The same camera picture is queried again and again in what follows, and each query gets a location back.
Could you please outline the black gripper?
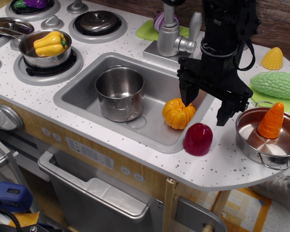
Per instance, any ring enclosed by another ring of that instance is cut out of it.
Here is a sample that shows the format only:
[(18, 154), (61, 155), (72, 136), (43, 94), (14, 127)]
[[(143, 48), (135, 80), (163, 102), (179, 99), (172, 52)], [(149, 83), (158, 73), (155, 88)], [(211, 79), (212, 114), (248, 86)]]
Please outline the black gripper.
[(177, 76), (183, 104), (191, 104), (200, 90), (219, 99), (217, 126), (224, 126), (235, 113), (244, 112), (253, 91), (240, 79), (238, 71), (251, 69), (253, 62), (247, 67), (239, 67), (243, 51), (243, 44), (230, 51), (217, 51), (202, 45), (201, 59), (179, 58)]

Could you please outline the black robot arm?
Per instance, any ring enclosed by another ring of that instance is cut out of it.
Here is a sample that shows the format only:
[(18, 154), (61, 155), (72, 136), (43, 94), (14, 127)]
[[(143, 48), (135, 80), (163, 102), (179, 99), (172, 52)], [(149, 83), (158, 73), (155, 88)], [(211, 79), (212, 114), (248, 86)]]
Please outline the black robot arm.
[(204, 0), (205, 35), (201, 41), (201, 59), (179, 58), (179, 89), (188, 106), (199, 91), (221, 100), (217, 125), (224, 126), (239, 111), (244, 112), (253, 91), (240, 79), (238, 71), (248, 71), (255, 59), (244, 68), (240, 60), (245, 46), (251, 53), (250, 38), (258, 33), (261, 21), (254, 0)]

